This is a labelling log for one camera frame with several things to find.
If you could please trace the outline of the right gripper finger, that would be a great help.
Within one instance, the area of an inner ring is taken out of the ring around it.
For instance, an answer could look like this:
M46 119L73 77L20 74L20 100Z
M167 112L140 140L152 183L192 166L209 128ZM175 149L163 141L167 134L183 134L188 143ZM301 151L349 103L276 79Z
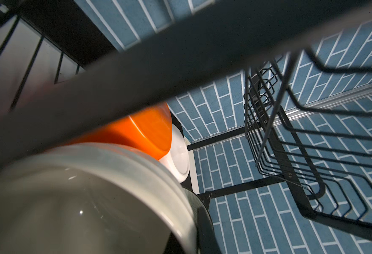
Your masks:
M198 208L198 244L201 254L220 254L218 242L215 237L213 225L207 210L204 207Z

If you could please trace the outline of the cream plain bowl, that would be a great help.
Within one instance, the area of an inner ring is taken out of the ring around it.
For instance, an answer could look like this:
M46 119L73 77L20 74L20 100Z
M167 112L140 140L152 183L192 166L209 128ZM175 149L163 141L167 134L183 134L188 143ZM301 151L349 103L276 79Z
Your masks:
M182 186L134 148L70 145L0 169L0 254L162 254L170 236L197 252Z

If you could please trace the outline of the orange square bowl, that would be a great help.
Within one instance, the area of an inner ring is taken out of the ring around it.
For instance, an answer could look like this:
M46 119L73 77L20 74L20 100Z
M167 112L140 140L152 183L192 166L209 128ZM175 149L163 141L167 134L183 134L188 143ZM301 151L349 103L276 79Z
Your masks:
M160 160L171 148L172 117L160 103L98 128L68 142L69 145L98 142L136 148Z

